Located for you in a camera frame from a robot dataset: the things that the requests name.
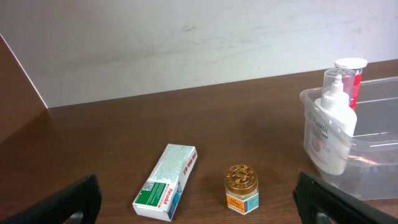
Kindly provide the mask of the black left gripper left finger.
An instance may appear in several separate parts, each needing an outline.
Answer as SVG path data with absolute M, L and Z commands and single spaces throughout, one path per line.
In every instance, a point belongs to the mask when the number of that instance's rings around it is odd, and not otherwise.
M 1 223 L 65 223 L 81 213 L 80 223 L 94 223 L 102 195 L 97 176 L 88 175 Z

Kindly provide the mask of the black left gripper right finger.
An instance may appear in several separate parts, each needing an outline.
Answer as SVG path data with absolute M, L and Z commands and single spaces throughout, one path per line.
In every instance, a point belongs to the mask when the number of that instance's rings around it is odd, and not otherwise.
M 394 218 L 307 172 L 292 192 L 302 223 L 397 224 Z

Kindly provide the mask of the white lotion bottle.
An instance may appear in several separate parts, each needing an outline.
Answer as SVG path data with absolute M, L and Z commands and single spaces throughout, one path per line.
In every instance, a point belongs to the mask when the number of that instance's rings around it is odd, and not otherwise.
M 355 72 L 347 68 L 331 68 L 324 72 L 321 97 L 313 102 L 307 121 L 307 151 L 323 172 L 341 175 L 350 151 L 342 137 L 352 137 L 357 115 L 350 107 L 351 84 Z

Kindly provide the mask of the orange tube with white cap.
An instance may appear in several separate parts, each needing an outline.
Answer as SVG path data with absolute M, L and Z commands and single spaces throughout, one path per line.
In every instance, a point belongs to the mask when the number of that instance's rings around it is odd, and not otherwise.
M 368 61 L 363 58 L 340 58 L 335 61 L 336 68 L 348 68 L 355 72 L 353 87 L 351 91 L 350 107 L 355 110 L 358 101 L 359 88 L 363 69 L 368 65 Z

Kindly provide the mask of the clear plastic container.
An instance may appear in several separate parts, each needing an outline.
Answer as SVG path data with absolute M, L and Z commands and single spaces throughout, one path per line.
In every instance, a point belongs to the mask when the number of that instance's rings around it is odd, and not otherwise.
M 307 154 L 307 117 L 321 93 L 321 88 L 300 93 L 305 110 Z M 358 100 L 354 134 L 342 137 L 350 146 L 344 172 L 331 175 L 315 166 L 325 182 L 360 200 L 397 198 L 397 77 L 361 82 Z

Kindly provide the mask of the small gold-lidded balm jar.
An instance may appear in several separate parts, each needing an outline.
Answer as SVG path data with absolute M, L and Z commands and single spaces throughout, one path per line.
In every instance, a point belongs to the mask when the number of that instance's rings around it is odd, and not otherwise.
M 247 165 L 234 165 L 227 171 L 224 185 L 228 208 L 246 215 L 259 207 L 259 180 Z

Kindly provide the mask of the white green medicine box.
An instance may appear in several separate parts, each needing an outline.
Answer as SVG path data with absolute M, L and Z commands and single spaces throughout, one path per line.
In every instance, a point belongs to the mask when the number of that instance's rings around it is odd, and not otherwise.
M 170 222 L 197 158 L 194 146 L 168 144 L 132 203 L 136 214 Z

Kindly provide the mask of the brown side panel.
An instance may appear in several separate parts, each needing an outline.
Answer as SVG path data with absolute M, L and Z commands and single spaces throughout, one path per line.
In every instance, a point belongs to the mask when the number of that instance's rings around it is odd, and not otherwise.
M 1 141 L 47 110 L 40 93 L 1 37 Z

